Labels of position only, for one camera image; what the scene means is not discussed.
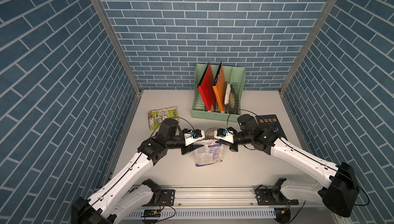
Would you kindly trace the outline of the white oats bag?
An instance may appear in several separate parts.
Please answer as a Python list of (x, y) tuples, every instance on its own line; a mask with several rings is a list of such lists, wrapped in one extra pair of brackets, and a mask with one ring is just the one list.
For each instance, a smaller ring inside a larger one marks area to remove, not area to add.
[(197, 142), (197, 145), (200, 147), (194, 150), (196, 167), (203, 167), (223, 161), (224, 147), (222, 144), (214, 141), (202, 141)]

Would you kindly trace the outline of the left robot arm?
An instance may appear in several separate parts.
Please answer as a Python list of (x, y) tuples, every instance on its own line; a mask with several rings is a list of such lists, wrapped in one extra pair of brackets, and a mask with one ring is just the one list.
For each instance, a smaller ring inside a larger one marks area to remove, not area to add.
[(179, 122), (168, 118), (159, 129), (141, 143), (126, 166), (103, 187), (84, 199), (78, 198), (71, 207), (73, 224), (118, 224), (139, 207), (156, 203), (161, 187), (151, 179), (136, 189), (137, 180), (166, 156), (169, 149), (180, 149), (183, 155), (200, 148), (204, 139), (200, 129), (180, 129)]

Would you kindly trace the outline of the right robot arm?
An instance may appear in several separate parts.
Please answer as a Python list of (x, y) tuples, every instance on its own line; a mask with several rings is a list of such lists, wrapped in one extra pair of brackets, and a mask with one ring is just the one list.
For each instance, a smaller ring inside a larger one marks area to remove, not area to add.
[(312, 155), (277, 135), (272, 128), (261, 129), (249, 114), (241, 115), (238, 124), (239, 132), (232, 128), (217, 129), (214, 132), (217, 143), (229, 146), (233, 152), (238, 151), (239, 145), (251, 144), (258, 151), (288, 162), (311, 176), (314, 182), (292, 182), (283, 178), (278, 186), (283, 197), (322, 203), (341, 217), (351, 216), (361, 190), (351, 165)]

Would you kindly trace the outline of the red patterned breakfast bowl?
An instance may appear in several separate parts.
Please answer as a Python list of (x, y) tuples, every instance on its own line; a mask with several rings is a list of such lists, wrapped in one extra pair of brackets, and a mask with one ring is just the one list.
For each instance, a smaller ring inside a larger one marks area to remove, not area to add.
[(210, 128), (207, 131), (205, 131), (205, 140), (213, 140), (215, 139), (215, 132), (217, 128)]

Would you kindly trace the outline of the dark patterned book in organizer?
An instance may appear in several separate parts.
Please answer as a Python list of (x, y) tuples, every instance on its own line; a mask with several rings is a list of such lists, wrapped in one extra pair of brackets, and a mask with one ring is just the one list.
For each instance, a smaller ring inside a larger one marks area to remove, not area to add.
[(237, 89), (230, 83), (227, 84), (224, 104), (226, 106), (227, 113), (239, 114), (239, 98)]

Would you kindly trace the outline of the green comic book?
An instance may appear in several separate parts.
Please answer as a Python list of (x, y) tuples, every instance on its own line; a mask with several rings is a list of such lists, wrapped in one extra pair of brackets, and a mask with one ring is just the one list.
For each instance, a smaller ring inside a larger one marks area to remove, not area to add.
[(159, 110), (150, 110), (148, 112), (149, 129), (154, 130), (158, 128), (165, 119), (174, 118), (178, 115), (176, 106), (163, 108)]

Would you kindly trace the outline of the black book with antlers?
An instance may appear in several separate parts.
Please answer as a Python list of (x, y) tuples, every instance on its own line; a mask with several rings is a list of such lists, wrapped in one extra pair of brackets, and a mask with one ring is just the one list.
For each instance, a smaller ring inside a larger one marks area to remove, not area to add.
[(275, 114), (271, 115), (257, 115), (256, 120), (261, 130), (270, 130), (276, 136), (287, 139), (284, 130)]

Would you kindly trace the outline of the orange folder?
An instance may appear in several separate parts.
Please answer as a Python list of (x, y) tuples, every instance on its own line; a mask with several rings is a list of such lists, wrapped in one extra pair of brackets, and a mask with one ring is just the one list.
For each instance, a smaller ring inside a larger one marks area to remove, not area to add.
[(224, 104), (226, 84), (223, 63), (220, 63), (215, 74), (212, 88), (216, 97), (216, 101), (221, 113), (225, 113), (226, 106)]

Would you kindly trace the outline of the red folder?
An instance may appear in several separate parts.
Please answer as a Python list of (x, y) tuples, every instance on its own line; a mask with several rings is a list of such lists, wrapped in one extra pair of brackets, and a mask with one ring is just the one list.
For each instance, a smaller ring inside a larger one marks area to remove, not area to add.
[(208, 63), (198, 84), (198, 91), (208, 112), (216, 111), (216, 97), (213, 91), (213, 74)]

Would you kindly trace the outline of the mint green file organizer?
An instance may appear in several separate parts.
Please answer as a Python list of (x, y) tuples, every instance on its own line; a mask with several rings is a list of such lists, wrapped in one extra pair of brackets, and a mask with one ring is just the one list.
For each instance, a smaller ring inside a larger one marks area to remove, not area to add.
[(236, 122), (241, 114), (245, 77), (242, 67), (197, 64), (192, 117)]

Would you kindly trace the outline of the small black electronics board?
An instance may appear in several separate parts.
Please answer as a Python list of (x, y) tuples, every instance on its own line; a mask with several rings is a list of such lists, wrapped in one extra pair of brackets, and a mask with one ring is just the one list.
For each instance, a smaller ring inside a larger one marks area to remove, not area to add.
[(160, 219), (161, 217), (161, 210), (153, 210), (153, 209), (145, 209), (141, 216), (142, 219), (153, 218), (153, 219)]

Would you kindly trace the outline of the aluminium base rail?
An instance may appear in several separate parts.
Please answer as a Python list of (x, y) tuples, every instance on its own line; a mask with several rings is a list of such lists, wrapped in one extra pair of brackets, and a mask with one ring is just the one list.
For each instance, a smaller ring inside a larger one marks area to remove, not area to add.
[(174, 208), (262, 208), (278, 207), (270, 199), (263, 200), (253, 187), (169, 187), (141, 185), (129, 189), (131, 194), (148, 199), (147, 206), (172, 206)]

